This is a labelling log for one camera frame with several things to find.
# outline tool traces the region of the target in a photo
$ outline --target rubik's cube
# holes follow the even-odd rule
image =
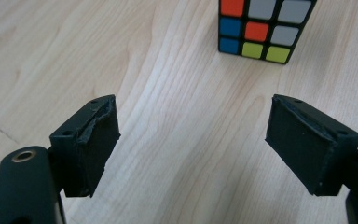
[[[219,0],[219,50],[288,63],[316,0]]]

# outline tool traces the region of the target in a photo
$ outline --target light wood surface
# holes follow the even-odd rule
[[[346,223],[264,141],[274,93],[358,132],[358,0],[319,1],[287,65],[217,51],[218,1],[0,1],[0,160],[87,101],[120,132],[68,223]]]

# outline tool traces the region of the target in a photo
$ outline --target orange sticker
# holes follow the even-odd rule
[[[240,17],[242,16],[245,0],[221,0],[220,4],[222,15]]]
[[[249,21],[245,27],[245,39],[264,42],[268,31],[268,24]]]

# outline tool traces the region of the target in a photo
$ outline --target blue sticker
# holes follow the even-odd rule
[[[219,50],[225,53],[238,54],[239,44],[238,40],[220,38]]]
[[[241,35],[241,21],[231,18],[220,19],[220,35],[238,37]]]

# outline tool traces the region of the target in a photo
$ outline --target wood grain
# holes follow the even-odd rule
[[[346,223],[264,138],[274,93],[358,132],[358,1],[319,1],[282,66],[217,51],[217,1],[0,1],[0,160],[90,99],[122,137],[68,223]]]

